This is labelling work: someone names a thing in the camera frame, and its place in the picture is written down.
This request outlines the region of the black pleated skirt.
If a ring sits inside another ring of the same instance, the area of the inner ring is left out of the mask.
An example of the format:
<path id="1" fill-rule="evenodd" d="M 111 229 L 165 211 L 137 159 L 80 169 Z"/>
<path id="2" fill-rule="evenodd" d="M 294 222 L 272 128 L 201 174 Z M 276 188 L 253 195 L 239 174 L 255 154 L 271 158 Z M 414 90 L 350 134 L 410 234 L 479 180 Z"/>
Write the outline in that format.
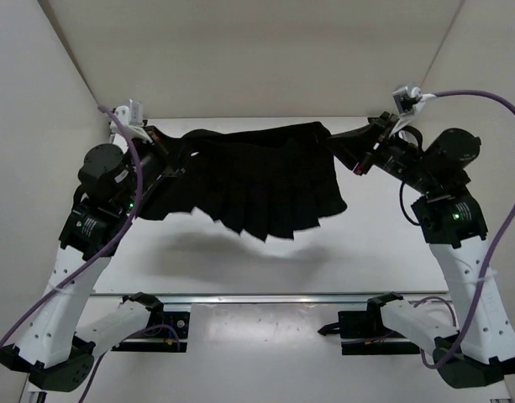
<path id="1" fill-rule="evenodd" d="M 145 131 L 167 151 L 174 175 L 148 195 L 144 220 L 199 209 L 264 241 L 292 239 L 347 208 L 325 146 L 331 133 L 320 122 L 238 133 L 195 129 L 180 138 L 154 126 Z"/>

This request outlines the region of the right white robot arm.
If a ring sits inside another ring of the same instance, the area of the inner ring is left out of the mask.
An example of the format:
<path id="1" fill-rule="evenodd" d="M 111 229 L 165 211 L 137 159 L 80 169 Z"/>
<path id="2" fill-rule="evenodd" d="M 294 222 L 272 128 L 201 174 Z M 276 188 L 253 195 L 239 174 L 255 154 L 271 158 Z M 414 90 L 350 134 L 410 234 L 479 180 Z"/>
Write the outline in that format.
<path id="1" fill-rule="evenodd" d="M 489 264 L 489 238 L 481 207 L 468 191 L 466 166 L 481 141 L 461 128 L 444 130 L 430 145 L 413 127 L 403 138 L 396 116 L 383 113 L 362 127 L 333 135 L 328 146 L 357 175 L 378 167 L 411 187 L 425 242 L 449 289 L 451 324 L 431 317 L 396 292 L 368 300 L 363 311 L 341 311 L 322 335 L 337 334 L 344 346 L 406 338 L 431 358 L 443 381 L 455 388 L 478 388 L 515 374 L 515 332 Z"/>

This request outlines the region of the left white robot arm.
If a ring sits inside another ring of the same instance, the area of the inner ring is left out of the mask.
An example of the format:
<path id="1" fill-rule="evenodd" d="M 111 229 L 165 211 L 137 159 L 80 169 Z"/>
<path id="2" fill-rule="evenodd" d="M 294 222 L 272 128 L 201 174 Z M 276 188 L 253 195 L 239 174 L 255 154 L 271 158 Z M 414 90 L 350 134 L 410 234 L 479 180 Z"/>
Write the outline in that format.
<path id="1" fill-rule="evenodd" d="M 45 292 L 0 341 L 0 364 L 27 374 L 41 390 L 77 389 L 113 347 L 168 326 L 163 303 L 143 292 L 125 296 L 93 324 L 78 325 L 94 285 L 147 197 L 176 173 L 170 142 L 158 128 L 127 127 L 123 136 L 126 150 L 107 143 L 86 153 Z"/>

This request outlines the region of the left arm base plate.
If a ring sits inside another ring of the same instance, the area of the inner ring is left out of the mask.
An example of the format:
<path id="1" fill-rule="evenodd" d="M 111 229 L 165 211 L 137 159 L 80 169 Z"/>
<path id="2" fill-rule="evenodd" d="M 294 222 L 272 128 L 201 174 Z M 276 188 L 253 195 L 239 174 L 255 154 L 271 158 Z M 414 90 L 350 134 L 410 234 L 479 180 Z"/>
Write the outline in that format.
<path id="1" fill-rule="evenodd" d="M 114 352 L 185 353 L 191 313 L 169 308 L 152 313 L 145 329 L 112 348 Z"/>

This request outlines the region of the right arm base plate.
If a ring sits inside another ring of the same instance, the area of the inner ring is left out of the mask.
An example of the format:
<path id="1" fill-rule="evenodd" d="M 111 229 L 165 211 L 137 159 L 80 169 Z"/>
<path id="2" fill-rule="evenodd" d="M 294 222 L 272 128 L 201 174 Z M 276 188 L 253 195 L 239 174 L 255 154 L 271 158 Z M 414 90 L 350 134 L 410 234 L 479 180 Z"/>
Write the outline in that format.
<path id="1" fill-rule="evenodd" d="M 383 326 L 366 311 L 339 311 L 338 320 L 318 329 L 321 336 L 339 335 L 344 356 L 419 355 L 420 349 L 403 335 Z"/>

